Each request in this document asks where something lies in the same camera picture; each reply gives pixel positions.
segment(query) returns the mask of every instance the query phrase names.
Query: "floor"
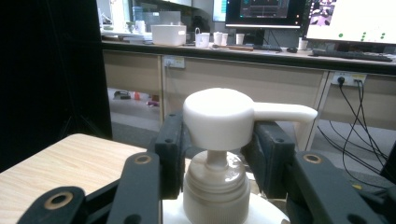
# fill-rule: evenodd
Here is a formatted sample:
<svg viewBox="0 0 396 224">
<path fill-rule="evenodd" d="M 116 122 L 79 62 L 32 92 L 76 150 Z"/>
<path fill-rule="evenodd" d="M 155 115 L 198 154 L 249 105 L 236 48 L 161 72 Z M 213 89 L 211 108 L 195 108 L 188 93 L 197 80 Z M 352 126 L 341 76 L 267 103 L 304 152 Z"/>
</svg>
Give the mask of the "floor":
<svg viewBox="0 0 396 224">
<path fill-rule="evenodd" d="M 116 91 L 117 90 L 114 89 L 108 89 L 114 140 L 134 146 L 147 147 L 149 142 L 155 138 L 161 128 L 160 108 L 158 106 L 147 105 L 147 101 L 150 100 L 150 97 L 145 93 L 139 93 L 140 99 L 136 100 L 134 98 L 134 93 L 130 91 L 131 99 L 121 100 L 120 97 L 114 96 Z M 294 139 L 291 123 L 279 122 L 278 124 L 292 139 Z M 346 141 L 343 137 L 347 138 L 351 128 L 349 124 L 321 120 L 319 129 L 321 129 L 324 135 L 328 139 L 331 139 L 334 144 L 343 148 Z M 356 156 L 360 159 L 361 162 L 352 160 L 347 155 L 343 155 L 342 151 L 335 149 L 335 147 L 326 140 L 326 137 L 319 129 L 317 129 L 311 150 L 328 158 L 335 167 L 342 171 L 343 175 L 349 179 L 352 184 L 356 184 L 371 191 L 379 189 L 371 185 L 380 185 L 384 187 L 392 186 L 388 180 L 372 171 L 375 169 L 381 170 L 384 160 L 379 160 L 372 151 L 367 151 L 371 148 L 367 145 L 370 141 L 361 126 L 355 127 L 356 133 L 360 136 L 353 133 L 346 145 L 346 150 L 349 151 L 352 156 Z M 383 154 L 388 155 L 395 144 L 396 131 L 377 128 L 368 128 L 368 130 L 377 143 L 378 148 L 380 148 Z M 361 165 L 362 162 L 366 163 L 366 166 L 371 166 L 372 170 Z"/>
</svg>

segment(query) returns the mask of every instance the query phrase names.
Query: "white box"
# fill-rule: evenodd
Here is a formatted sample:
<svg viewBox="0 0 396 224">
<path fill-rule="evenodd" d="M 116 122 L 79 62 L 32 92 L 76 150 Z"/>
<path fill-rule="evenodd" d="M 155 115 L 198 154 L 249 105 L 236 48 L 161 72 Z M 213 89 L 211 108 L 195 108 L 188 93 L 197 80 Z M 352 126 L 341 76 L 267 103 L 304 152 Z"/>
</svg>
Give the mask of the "white box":
<svg viewBox="0 0 396 224">
<path fill-rule="evenodd" d="M 180 46 L 186 43 L 185 25 L 151 25 L 151 32 L 155 45 Z"/>
</svg>

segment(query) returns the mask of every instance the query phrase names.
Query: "red object on floor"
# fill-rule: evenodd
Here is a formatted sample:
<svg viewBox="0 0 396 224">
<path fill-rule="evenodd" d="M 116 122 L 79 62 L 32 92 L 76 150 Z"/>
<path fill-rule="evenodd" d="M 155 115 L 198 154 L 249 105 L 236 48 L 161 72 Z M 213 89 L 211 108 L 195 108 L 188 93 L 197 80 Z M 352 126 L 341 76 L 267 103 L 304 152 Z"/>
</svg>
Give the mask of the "red object on floor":
<svg viewBox="0 0 396 224">
<path fill-rule="evenodd" d="M 136 92 L 134 93 L 134 99 L 135 99 L 135 100 L 140 100 L 140 94 L 139 94 L 139 92 L 136 91 Z"/>
</svg>

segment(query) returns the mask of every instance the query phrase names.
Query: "beige panel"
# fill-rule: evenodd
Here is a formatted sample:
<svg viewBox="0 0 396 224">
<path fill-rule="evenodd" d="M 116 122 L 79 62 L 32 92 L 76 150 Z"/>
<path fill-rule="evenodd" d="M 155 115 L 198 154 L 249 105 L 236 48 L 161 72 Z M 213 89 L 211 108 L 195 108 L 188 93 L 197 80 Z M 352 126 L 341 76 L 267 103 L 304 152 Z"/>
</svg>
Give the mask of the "beige panel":
<svg viewBox="0 0 396 224">
<path fill-rule="evenodd" d="M 160 56 L 104 50 L 104 59 L 108 87 L 159 94 Z"/>
<path fill-rule="evenodd" d="M 368 126 L 392 129 L 396 128 L 396 77 L 368 76 L 364 83 L 363 108 Z M 359 108 L 359 90 L 357 87 L 343 87 L 346 98 L 355 113 Z M 322 119 L 352 123 L 353 113 L 340 89 L 331 85 Z"/>
<path fill-rule="evenodd" d="M 186 58 L 186 68 L 165 68 L 166 113 L 181 109 L 191 93 L 208 88 L 241 91 L 256 102 L 317 107 L 323 72 L 255 63 Z"/>
</svg>

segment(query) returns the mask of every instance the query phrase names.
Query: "white pump dispenser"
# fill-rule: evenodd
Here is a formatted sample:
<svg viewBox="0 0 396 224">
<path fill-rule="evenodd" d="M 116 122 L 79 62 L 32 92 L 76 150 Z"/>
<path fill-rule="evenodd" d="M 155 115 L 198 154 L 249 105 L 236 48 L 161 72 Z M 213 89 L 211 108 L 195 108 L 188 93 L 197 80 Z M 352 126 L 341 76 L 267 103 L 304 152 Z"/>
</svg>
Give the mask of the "white pump dispenser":
<svg viewBox="0 0 396 224">
<path fill-rule="evenodd" d="M 243 223 L 248 217 L 249 184 L 243 163 L 228 150 L 245 146 L 255 120 L 310 122 L 317 111 L 303 105 L 254 103 L 229 89 L 190 95 L 183 120 L 196 155 L 185 176 L 184 211 L 192 223 Z"/>
</svg>

